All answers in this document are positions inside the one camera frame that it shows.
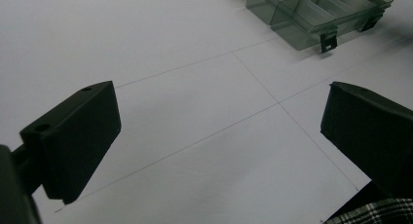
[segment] plastic box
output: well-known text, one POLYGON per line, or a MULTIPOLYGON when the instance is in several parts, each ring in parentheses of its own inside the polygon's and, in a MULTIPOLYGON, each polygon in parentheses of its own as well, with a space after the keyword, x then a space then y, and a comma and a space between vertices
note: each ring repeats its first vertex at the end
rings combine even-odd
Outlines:
POLYGON ((254 12, 291 46, 303 50, 321 43, 337 47, 337 36, 372 28, 393 0, 246 0, 254 12))

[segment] plastic organizer box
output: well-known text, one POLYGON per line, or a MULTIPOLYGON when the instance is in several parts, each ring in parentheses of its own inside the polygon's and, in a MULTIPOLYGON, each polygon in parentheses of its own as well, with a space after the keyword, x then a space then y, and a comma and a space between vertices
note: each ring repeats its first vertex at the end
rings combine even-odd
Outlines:
POLYGON ((337 36, 372 28, 393 0, 246 0, 246 7, 296 50, 318 43, 323 53, 337 36))

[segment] checkered cloth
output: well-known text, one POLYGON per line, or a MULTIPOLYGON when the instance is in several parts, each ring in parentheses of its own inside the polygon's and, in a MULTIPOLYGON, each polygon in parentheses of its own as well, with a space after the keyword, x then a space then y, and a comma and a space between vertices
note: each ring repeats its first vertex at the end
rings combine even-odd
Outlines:
POLYGON ((325 224, 413 223, 412 199, 386 199, 329 219, 325 224))

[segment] plaid shirt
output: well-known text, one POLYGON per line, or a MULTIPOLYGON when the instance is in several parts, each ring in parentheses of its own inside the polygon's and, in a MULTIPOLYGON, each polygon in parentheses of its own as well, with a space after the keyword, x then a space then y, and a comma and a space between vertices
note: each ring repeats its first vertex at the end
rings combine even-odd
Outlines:
POLYGON ((412 199, 386 199, 333 217, 325 224, 413 224, 412 199))

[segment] screw hole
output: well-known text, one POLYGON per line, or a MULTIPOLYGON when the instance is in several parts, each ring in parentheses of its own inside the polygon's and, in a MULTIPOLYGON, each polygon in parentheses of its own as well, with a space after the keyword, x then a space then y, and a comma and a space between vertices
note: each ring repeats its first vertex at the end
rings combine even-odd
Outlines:
POLYGON ((47 130, 49 127, 50 127, 50 125, 44 124, 44 125, 37 126, 35 130, 39 131, 39 132, 42 132, 42 131, 47 130))

